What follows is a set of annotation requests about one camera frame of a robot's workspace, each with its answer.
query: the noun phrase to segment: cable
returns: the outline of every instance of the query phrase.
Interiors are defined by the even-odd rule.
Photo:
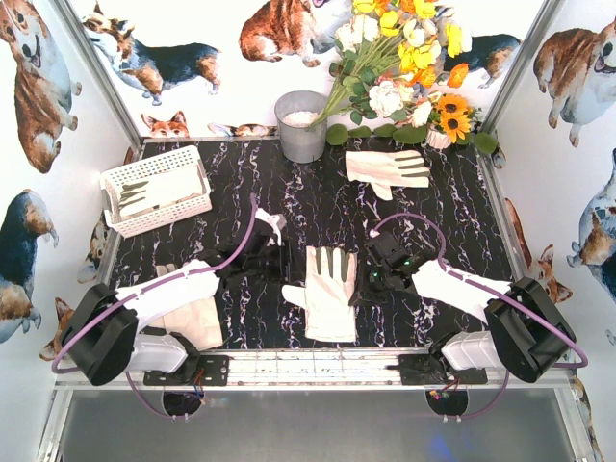
[[[487,292],[490,295],[500,298],[502,301],[513,306],[517,310],[521,311],[522,313],[527,315],[529,318],[533,319],[534,321],[539,322],[542,326],[548,329],[552,334],[554,334],[556,337],[562,340],[567,345],[567,347],[572,349],[580,358],[580,361],[577,363],[556,363],[553,365],[555,368],[575,369],[575,368],[585,368],[586,366],[588,366],[588,357],[574,341],[572,341],[569,337],[567,337],[565,334],[563,334],[560,330],[558,330],[556,327],[551,325],[549,322],[545,321],[543,318],[541,318],[540,316],[530,311],[522,303],[520,303],[517,300],[514,300],[510,296],[501,294],[500,292],[495,291],[494,289],[487,287],[479,282],[475,282],[472,279],[465,278],[465,276],[455,272],[453,269],[448,269],[447,265],[443,261],[443,256],[445,255],[445,248],[447,245],[447,240],[445,238],[445,234],[443,234],[443,231],[441,231],[441,229],[433,221],[430,221],[428,218],[422,217],[421,215],[412,214],[410,212],[400,212],[398,214],[393,214],[389,217],[386,217],[385,219],[380,221],[375,226],[374,231],[378,231],[378,229],[381,226],[383,226],[383,224],[385,224],[386,222],[394,218],[401,218],[401,217],[410,217],[410,218],[420,219],[421,221],[423,221],[424,223],[426,223],[427,225],[429,225],[436,231],[436,233],[438,234],[439,240],[441,241],[441,248],[439,249],[439,253],[436,258],[439,263],[439,266],[445,273],[447,273],[451,277],[455,277],[456,279],[469,284],[470,286],[477,287],[478,289],[481,289],[482,291]]]
[[[246,229],[246,233],[244,235],[244,238],[242,239],[242,241],[240,242],[240,245],[238,245],[238,248],[236,248],[235,252],[233,252],[229,258],[227,258],[224,262],[222,262],[219,265],[216,265],[215,267],[208,267],[208,268],[202,268],[202,269],[193,269],[191,271],[188,272],[188,275],[191,274],[199,274],[199,273],[204,273],[204,272],[210,272],[210,271],[218,271],[218,270],[222,270],[223,268],[225,268],[227,265],[231,264],[231,262],[240,254],[240,252],[244,249],[246,243],[248,242],[248,239],[250,238],[250,233],[252,233],[252,228],[254,227],[254,221],[256,219],[256,215],[257,215],[257,197],[254,193],[252,193],[250,195],[250,203],[252,204],[252,213],[250,215],[250,222],[248,224],[248,228]],[[149,286],[145,287],[141,293],[145,294],[146,292],[149,292],[157,287],[162,286],[163,284],[166,284],[167,282],[173,281],[175,279],[178,279],[180,277],[185,277],[185,275],[183,273],[177,273],[174,274],[166,279],[163,279],[161,281],[156,281],[152,284],[150,284]],[[101,321],[103,321],[105,318],[107,318],[109,315],[111,315],[115,310],[121,308],[122,306],[124,306],[125,303],[129,302],[130,300],[137,298],[137,294],[130,294],[128,295],[126,298],[123,298],[122,300],[114,303],[112,306],[110,306],[109,308],[107,308],[106,310],[104,310],[100,315],[98,315],[97,317],[95,317],[92,321],[88,322],[83,329],[81,329],[79,332],[77,332],[75,334],[75,336],[70,339],[66,345],[63,346],[63,348],[60,350],[60,352],[58,353],[58,355],[56,356],[56,358],[54,359],[54,361],[51,363],[51,370],[54,373],[70,373],[70,372],[78,372],[79,368],[64,368],[64,369],[60,369],[58,367],[58,365],[60,364],[60,361],[63,360],[63,358],[66,356],[66,354],[70,351],[71,348],[73,348],[73,346],[79,342],[88,332],[90,332],[97,324],[99,324]],[[126,373],[126,375],[128,376],[129,379],[129,384],[132,382],[132,380],[130,379],[130,376],[128,374],[128,372]]]

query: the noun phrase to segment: orange flower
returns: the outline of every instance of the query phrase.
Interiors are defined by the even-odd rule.
[[[449,74],[449,80],[447,81],[448,87],[459,89],[462,87],[462,83],[464,82],[464,79],[466,79],[467,75],[469,75],[469,65],[466,63],[457,65]]]
[[[426,69],[423,69],[419,72],[419,78],[417,81],[422,84],[425,88],[429,89],[434,85],[436,81],[436,72],[434,71],[434,66],[429,65]]]

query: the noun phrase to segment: dog print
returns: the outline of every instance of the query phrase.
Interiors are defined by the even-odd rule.
[[[21,326],[24,333],[30,322],[40,327],[41,316],[32,303],[35,289],[37,239],[53,238],[58,246],[58,234],[42,199],[25,190],[9,204],[0,227],[0,343],[10,339]]]
[[[572,268],[585,265],[616,301],[616,149],[612,152],[612,176],[588,203],[579,219],[576,253],[567,257]]]
[[[85,284],[96,279],[108,237],[109,226],[105,222],[105,216],[101,214],[90,237],[90,252],[77,272],[77,282]]]
[[[598,34],[586,29],[557,32],[546,40],[534,62],[539,90],[552,98],[548,124],[558,116],[571,123],[569,141],[616,101],[616,20]]]
[[[64,58],[34,5],[27,0],[0,2],[0,39],[17,63],[15,115],[17,135],[28,162],[47,173],[60,154],[64,127],[77,129],[72,96],[81,84],[71,82]]]
[[[473,49],[452,58],[447,54],[445,47],[448,44],[446,26],[451,21],[454,13],[454,7],[440,7],[437,9],[437,15],[434,19],[439,29],[439,42],[444,47],[436,64],[438,84],[445,85],[451,70],[459,64],[466,63],[469,65],[469,72],[483,69],[488,80],[481,84],[479,88],[487,89],[507,72],[517,56],[522,42],[508,34],[473,37]]]
[[[250,61],[299,55],[315,67],[321,62],[314,55],[332,48],[336,30],[350,19],[350,0],[269,0],[244,24],[240,48]]]
[[[62,335],[63,330],[68,326],[68,322],[73,316],[75,310],[71,309],[64,300],[56,297],[56,315],[58,315],[58,329],[56,330],[56,334],[51,341],[45,345],[38,357],[43,361],[53,361],[58,356],[58,353],[62,349],[62,344],[60,343],[60,336]]]
[[[217,137],[274,137],[278,135],[278,127],[245,123],[239,127],[210,123],[210,131]]]
[[[143,123],[150,129],[151,138],[188,138],[189,128],[186,126],[186,118],[182,111],[178,111],[167,122],[157,120],[156,118],[141,114]]]
[[[109,60],[115,75],[125,84],[143,91],[152,104],[163,103],[161,94],[196,77],[218,92],[218,55],[216,48],[202,43],[177,46],[146,46],[133,37],[135,26],[127,20],[109,19],[96,3],[94,12],[82,20],[91,43]]]
[[[552,267],[554,258],[553,244],[550,244],[546,247],[539,259],[532,258],[532,255],[530,254],[530,249],[528,248],[528,244],[526,243],[526,238],[524,236],[524,228],[522,227],[522,223],[520,222],[518,212],[516,211],[516,208],[513,206],[513,203],[509,199],[505,199],[505,204],[507,206],[509,218],[511,219],[511,223],[513,224],[513,227],[515,229],[518,242],[520,243],[520,248],[522,249],[522,255],[524,256],[528,275],[535,279],[539,284],[541,284],[541,286],[548,293],[548,296],[553,303],[560,303],[571,298],[574,294],[573,291],[563,286],[560,282],[556,280],[556,277],[554,276],[554,271]]]

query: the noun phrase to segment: sunflower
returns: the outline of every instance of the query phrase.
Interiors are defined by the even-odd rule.
[[[444,94],[436,109],[444,114],[462,114],[469,110],[469,103],[458,94]]]
[[[447,133],[451,142],[456,142],[458,138],[466,139],[466,134],[471,131],[471,122],[466,114],[443,112],[441,113],[441,128]]]

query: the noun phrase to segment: white plastic basket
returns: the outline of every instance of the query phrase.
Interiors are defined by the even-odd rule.
[[[123,184],[187,166],[196,166],[198,168],[199,175],[203,181],[204,194],[183,200],[177,204],[161,207],[139,217],[122,219],[117,204]],[[145,231],[179,221],[180,219],[193,217],[212,210],[212,202],[210,200],[210,192],[212,190],[199,158],[199,152],[195,146],[176,149],[151,159],[104,171],[100,174],[100,188],[109,199],[104,210],[105,221],[107,221],[107,225],[110,228],[116,230],[124,238],[130,238]]]

